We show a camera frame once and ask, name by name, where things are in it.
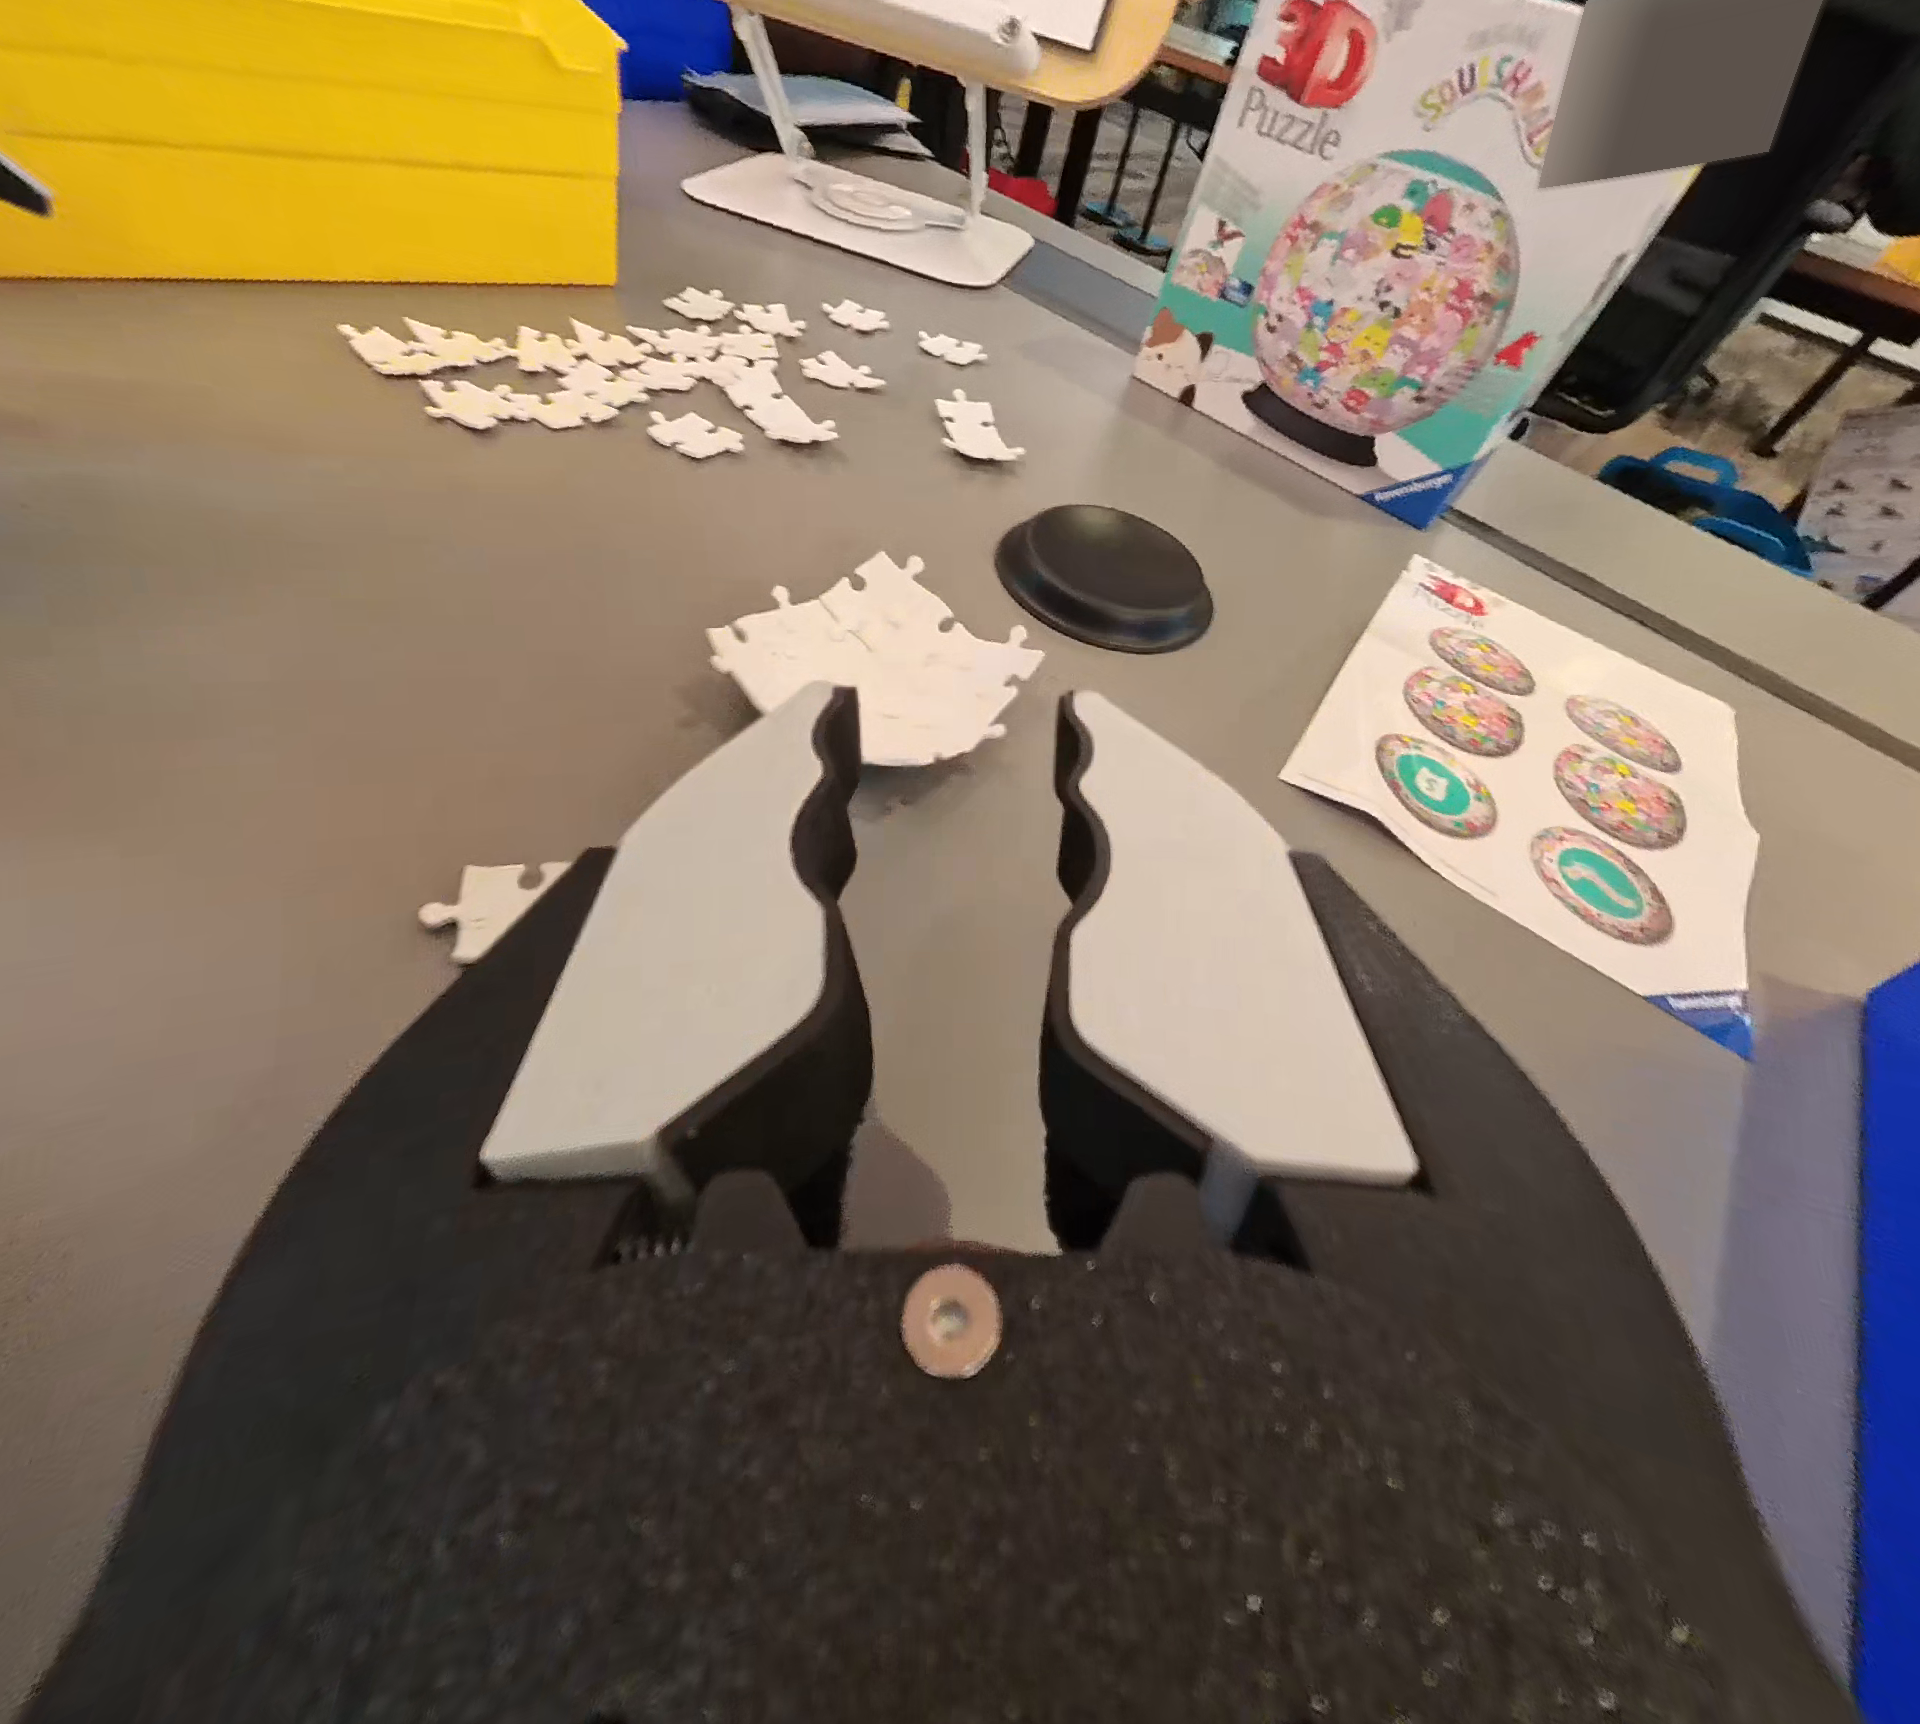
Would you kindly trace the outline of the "loose white puzzle piece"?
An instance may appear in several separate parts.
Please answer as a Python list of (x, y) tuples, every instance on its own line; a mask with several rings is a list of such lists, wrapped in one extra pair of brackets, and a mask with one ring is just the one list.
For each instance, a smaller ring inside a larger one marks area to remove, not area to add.
[(419, 905), (422, 931), (443, 938), (453, 965), (480, 961), (569, 872), (570, 860), (467, 863), (453, 895)]

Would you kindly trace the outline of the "illustrated instruction leaflet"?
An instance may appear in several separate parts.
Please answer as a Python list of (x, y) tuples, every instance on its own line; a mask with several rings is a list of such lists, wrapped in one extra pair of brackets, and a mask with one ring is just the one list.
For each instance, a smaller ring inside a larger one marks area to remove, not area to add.
[(1280, 769), (1740, 1059), (1760, 834), (1723, 699), (1412, 555)]

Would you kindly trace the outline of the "blue carry basket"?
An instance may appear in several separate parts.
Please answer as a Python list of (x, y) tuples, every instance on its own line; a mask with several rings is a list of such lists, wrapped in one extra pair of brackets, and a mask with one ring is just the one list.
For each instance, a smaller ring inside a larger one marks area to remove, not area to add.
[(1742, 484), (1735, 459), (1688, 443), (1655, 456), (1617, 453), (1596, 484), (1742, 550), (1791, 576), (1813, 577), (1813, 551), (1797, 517)]

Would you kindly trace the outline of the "black round puzzle stand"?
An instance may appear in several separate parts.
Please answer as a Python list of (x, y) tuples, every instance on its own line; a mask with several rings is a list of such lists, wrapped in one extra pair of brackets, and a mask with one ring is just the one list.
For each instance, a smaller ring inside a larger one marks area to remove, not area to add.
[(1149, 517), (1070, 501), (998, 538), (994, 569), (1034, 619), (1103, 652), (1164, 655), (1199, 644), (1216, 602), (1196, 553)]

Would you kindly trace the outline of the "spread of white puzzle pieces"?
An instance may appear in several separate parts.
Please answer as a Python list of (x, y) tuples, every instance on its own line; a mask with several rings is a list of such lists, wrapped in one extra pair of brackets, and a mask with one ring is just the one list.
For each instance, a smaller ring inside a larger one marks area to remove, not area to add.
[(802, 352), (809, 331), (780, 300), (734, 300), (684, 288), (662, 301), (666, 326), (565, 329), (522, 323), (509, 338), (404, 318), (400, 326), (341, 322), (351, 354), (387, 381), (419, 388), (425, 414), (473, 436), (510, 426), (570, 434), (627, 415), (679, 459), (740, 456), (748, 436), (791, 451), (824, 450), (840, 424), (811, 412), (789, 383), (839, 398), (876, 398), (883, 371), (835, 345)]

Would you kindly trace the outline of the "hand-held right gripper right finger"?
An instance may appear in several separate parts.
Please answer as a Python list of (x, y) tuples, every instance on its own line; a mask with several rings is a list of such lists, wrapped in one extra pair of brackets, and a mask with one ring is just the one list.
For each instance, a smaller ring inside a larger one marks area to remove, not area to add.
[(1039, 1053), (1046, 1221), (1097, 1248), (1151, 1177), (1225, 1243), (1276, 1184), (1410, 1189), (1422, 1162), (1283, 834), (1112, 698), (1063, 694), (1068, 899)]

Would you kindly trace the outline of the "wooden background table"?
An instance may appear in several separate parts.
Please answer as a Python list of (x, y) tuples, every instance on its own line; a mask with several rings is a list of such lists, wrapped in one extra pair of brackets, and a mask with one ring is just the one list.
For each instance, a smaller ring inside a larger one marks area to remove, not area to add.
[(1762, 297), (1767, 304), (1841, 323), (1875, 342), (1919, 342), (1919, 284), (1885, 267), (1877, 253), (1856, 261), (1846, 252), (1804, 244), (1765, 288)]

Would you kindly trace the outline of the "printed black figure sheet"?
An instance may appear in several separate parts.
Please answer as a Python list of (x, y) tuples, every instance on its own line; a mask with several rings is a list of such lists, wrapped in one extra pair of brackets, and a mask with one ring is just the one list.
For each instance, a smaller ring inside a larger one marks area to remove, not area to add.
[(1803, 495), (1813, 581), (1860, 607), (1919, 558), (1919, 405), (1844, 415)]

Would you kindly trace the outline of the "colourful puzzle ball box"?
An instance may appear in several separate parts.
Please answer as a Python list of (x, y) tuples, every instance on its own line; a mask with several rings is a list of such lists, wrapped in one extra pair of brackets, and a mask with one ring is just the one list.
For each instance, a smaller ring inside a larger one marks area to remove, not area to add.
[(1260, 0), (1133, 379), (1436, 521), (1698, 173), (1543, 184), (1581, 17)]

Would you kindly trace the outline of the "yellow plastic bin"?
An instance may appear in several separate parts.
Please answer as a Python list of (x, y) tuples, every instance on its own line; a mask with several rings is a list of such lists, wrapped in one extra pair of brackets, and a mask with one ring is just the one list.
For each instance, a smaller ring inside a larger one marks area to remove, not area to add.
[(7, 279), (613, 286), (581, 0), (2, 0)]

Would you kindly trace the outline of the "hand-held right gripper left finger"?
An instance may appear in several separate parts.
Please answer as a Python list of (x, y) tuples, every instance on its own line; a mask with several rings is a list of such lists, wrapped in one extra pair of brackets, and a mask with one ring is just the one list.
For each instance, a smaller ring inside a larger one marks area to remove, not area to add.
[(660, 792), (613, 848), (482, 1139), (490, 1184), (641, 1184), (691, 1215), (769, 1176), (840, 1232), (874, 1087), (843, 895), (857, 689), (809, 682)]

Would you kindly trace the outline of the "black office chair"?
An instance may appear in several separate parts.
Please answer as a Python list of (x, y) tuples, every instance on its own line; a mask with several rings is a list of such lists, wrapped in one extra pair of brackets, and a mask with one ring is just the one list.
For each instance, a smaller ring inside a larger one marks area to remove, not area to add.
[(1807, 241), (1919, 226), (1919, 0), (1828, 0), (1773, 144), (1705, 166), (1533, 414), (1610, 434), (1681, 391)]

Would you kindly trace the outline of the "curved assembled puzzle section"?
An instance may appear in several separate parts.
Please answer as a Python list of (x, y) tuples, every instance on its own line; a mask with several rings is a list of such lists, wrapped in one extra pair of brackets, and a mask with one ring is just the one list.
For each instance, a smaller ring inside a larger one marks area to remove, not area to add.
[(793, 595), (707, 631), (710, 664), (771, 714), (800, 689), (853, 689), (866, 763), (944, 765), (1004, 735), (1045, 664), (1025, 628), (986, 637), (923, 581), (924, 560), (879, 551), (826, 591)]

